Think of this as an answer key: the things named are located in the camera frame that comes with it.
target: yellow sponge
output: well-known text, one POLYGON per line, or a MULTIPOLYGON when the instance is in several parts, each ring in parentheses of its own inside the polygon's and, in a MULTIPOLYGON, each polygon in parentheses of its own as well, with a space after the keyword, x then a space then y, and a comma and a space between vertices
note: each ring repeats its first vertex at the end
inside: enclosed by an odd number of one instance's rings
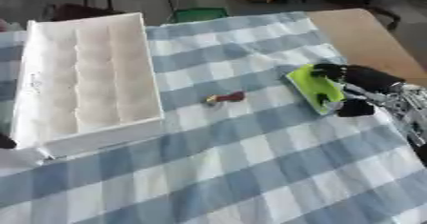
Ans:
POLYGON ((308 64, 292 71, 286 75, 307 99, 312 107, 320 114, 329 112, 328 108, 322 106, 317 96, 324 93, 330 102, 339 102, 345 98, 341 89, 337 88, 333 81, 325 77, 313 77, 311 75, 314 65, 308 64))

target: floor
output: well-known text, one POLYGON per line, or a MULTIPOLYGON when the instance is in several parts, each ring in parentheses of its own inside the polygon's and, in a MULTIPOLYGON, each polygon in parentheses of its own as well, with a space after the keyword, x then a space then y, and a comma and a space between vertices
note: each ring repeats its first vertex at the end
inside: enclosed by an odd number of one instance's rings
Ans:
MULTIPOLYGON (((124 11, 142 11, 148 25, 168 22, 171 11, 167 0, 113 0, 114 8, 124 11)), ((338 6, 323 0, 301 3, 290 0, 287 4, 254 4, 238 0, 173 0, 180 8, 225 7, 230 15, 273 13, 291 10, 334 10, 338 6)), ((0 18, 19 22, 25 27, 30 19, 40 19, 47 4, 82 3, 82 0, 0 0, 0 18)), ((91 5, 105 7, 105 0, 90 0, 91 5)), ((412 0, 376 0, 376 5, 394 10, 401 15, 402 23, 394 32, 396 39, 427 70, 427 5, 414 4, 412 0)))

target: chair leg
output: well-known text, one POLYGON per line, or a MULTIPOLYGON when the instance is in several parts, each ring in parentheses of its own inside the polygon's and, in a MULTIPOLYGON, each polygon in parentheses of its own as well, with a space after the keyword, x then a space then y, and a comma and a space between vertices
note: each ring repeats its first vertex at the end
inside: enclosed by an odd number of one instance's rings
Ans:
POLYGON ((387 25, 387 29, 389 31, 394 31, 395 29, 397 29, 398 24, 401 21, 401 17, 394 14, 393 12, 389 11, 389 10, 385 10, 382 8, 378 8, 378 7, 366 7, 367 10, 370 10, 372 12, 378 13, 378 14, 382 14, 385 16, 388 16, 390 18, 393 19, 392 23, 390 23, 389 25, 387 25))

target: small toy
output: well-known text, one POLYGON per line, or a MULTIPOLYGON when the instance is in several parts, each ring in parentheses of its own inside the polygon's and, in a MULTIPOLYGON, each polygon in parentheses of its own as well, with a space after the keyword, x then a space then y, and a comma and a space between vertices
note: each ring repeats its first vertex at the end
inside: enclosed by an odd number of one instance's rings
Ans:
POLYGON ((209 107, 213 107, 217 105, 220 102, 229 101, 229 102, 239 102, 245 99, 245 93, 240 92, 233 92, 227 95, 211 95, 208 96, 203 103, 208 105, 209 107))

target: table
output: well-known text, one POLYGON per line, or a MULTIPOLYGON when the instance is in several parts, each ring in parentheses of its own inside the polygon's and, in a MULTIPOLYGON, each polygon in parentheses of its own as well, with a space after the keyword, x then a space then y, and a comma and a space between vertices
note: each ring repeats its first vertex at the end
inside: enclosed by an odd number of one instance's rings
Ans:
MULTIPOLYGON (((277 79, 306 63, 345 61, 304 13, 149 27, 147 35, 165 134, 0 169, 1 223, 427 220, 427 171, 387 114, 319 117, 277 79), (247 95, 239 103, 200 104, 239 90, 247 95)), ((0 35, 2 66, 17 71, 24 40, 0 35)), ((0 75, 3 105, 13 99, 10 74, 0 75)))
POLYGON ((386 71, 427 86, 425 70, 368 11, 317 11, 309 16, 351 64, 386 71))

